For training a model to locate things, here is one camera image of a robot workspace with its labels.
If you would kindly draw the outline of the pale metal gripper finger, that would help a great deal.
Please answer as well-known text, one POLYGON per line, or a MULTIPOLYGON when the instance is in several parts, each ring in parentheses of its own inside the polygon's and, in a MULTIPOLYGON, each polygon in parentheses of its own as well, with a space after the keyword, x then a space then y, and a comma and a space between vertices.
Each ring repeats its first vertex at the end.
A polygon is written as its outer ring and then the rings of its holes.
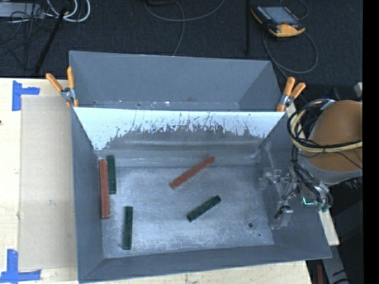
POLYGON ((269 183, 277 184, 281 180, 282 170, 273 168, 273 167, 265 167, 263 168, 262 174, 259 178, 259 187, 261 189, 266 189, 269 183))
POLYGON ((279 230, 282 227, 287 227, 293 212, 293 209, 289 205, 282 205, 270 219, 271 229, 279 230))

